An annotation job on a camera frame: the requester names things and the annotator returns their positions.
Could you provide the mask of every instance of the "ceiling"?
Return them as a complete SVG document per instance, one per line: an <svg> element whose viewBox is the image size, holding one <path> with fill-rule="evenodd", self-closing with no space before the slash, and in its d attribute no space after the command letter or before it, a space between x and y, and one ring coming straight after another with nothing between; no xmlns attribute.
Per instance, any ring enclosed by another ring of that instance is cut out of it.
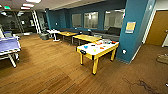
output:
<svg viewBox="0 0 168 94"><path fill-rule="evenodd" d="M42 0L40 3L34 4L35 6L31 10L44 10L49 8L50 10L58 10L62 8L73 8L83 6L87 4L97 3L105 0ZM0 0L2 6L9 5L11 10L20 10L23 3L27 3L26 0Z"/></svg>

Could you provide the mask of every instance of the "exit sign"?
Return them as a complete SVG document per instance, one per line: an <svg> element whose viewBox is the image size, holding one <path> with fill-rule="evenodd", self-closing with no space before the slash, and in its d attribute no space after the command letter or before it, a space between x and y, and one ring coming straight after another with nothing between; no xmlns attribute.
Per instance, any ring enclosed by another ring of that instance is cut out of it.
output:
<svg viewBox="0 0 168 94"><path fill-rule="evenodd" d="M9 6L7 6L7 5L5 5L5 6L4 6L4 9L10 9L10 7L9 7Z"/></svg>

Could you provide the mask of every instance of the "office room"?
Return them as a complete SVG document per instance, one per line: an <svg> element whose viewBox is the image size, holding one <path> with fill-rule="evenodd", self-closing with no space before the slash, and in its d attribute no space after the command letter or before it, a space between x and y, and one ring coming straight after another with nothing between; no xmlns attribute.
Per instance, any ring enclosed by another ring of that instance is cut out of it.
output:
<svg viewBox="0 0 168 94"><path fill-rule="evenodd" d="M167 4L1 0L0 94L168 94Z"/></svg>

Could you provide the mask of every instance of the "poster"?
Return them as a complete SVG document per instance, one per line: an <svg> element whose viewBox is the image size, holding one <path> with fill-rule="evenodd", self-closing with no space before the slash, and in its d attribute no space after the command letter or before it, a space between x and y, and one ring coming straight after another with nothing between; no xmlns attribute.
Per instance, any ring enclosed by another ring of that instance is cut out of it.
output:
<svg viewBox="0 0 168 94"><path fill-rule="evenodd" d="M127 22L127 27L125 33L133 33L135 29L136 22Z"/></svg>

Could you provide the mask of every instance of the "white column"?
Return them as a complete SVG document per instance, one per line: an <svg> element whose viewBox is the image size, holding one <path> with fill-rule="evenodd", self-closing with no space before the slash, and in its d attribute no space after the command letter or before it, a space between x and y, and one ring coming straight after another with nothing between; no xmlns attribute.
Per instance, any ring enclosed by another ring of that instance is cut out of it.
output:
<svg viewBox="0 0 168 94"><path fill-rule="evenodd" d="M36 11L35 11L35 10L32 11L32 15L33 15L33 20L34 20L34 22L35 22L35 26L36 26L37 33L41 33L40 25L39 25L38 18L37 18L37 14L36 14Z"/></svg>

